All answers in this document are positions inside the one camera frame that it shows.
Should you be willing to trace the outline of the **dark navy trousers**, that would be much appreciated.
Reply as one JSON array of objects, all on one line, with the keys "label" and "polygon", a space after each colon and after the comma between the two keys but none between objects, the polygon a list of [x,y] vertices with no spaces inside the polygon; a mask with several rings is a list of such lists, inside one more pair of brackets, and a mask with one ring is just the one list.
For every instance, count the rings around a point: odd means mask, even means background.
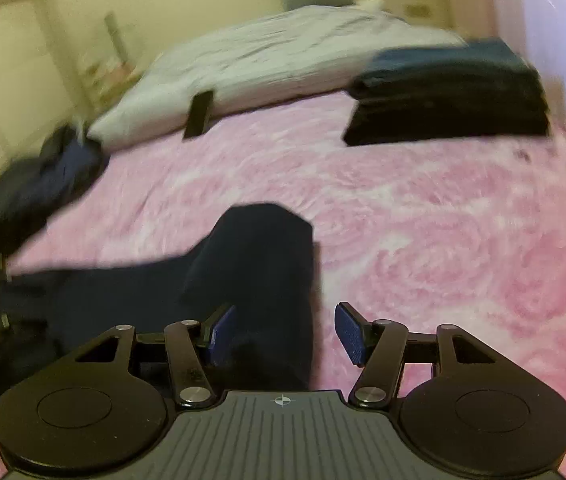
[{"label": "dark navy trousers", "polygon": [[0,394],[120,324],[159,333],[237,309],[218,389],[306,390],[315,274],[313,229],[276,204],[227,210],[190,252],[111,269],[53,269],[0,286],[12,330],[0,341]]}]

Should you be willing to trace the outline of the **pile of dark clothes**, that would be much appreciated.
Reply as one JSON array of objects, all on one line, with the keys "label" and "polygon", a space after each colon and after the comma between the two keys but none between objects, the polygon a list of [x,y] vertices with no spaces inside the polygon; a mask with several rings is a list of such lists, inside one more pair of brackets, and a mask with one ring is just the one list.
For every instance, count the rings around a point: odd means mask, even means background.
[{"label": "pile of dark clothes", "polygon": [[38,155],[10,162],[0,174],[0,256],[15,254],[52,214],[82,197],[109,161],[84,122],[67,122],[44,140]]}]

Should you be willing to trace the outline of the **stack of folded clothes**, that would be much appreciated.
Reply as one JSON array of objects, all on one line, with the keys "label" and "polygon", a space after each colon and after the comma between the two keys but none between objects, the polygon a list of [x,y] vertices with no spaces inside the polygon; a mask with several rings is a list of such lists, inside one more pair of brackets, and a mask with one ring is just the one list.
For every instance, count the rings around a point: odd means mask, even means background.
[{"label": "stack of folded clothes", "polygon": [[357,101],[348,146],[548,134],[538,72],[498,38],[385,50],[348,93]]}]

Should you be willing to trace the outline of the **pink rose blanket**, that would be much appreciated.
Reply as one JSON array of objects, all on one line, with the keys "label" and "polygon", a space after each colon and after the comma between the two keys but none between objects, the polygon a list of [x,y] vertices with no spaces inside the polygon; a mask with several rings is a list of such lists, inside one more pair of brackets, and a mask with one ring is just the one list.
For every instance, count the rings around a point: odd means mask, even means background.
[{"label": "pink rose blanket", "polygon": [[458,324],[566,399],[566,132],[348,148],[352,109],[333,93],[120,152],[12,269],[161,259],[233,205],[279,203],[319,246],[316,387],[356,380],[333,331],[345,300],[419,332]]}]

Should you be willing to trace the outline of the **white dressing table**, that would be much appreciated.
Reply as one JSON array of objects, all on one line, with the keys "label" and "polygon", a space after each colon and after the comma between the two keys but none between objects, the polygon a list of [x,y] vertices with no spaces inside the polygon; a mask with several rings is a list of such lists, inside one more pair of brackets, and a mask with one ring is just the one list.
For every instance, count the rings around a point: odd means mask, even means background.
[{"label": "white dressing table", "polygon": [[77,70],[93,110],[103,113],[141,79],[143,39],[134,25],[108,11],[94,31],[89,48],[79,56]]}]

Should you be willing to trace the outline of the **grey striped duvet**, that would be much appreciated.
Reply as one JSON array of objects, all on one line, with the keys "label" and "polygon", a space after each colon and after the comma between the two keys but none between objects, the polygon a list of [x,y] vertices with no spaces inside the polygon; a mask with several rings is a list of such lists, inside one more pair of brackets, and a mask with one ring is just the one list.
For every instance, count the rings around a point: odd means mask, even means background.
[{"label": "grey striped duvet", "polygon": [[460,47],[450,30],[411,25],[359,6],[303,6],[177,44],[164,51],[89,129],[108,151],[184,127],[192,99],[213,92],[223,117],[344,89],[387,49]]}]

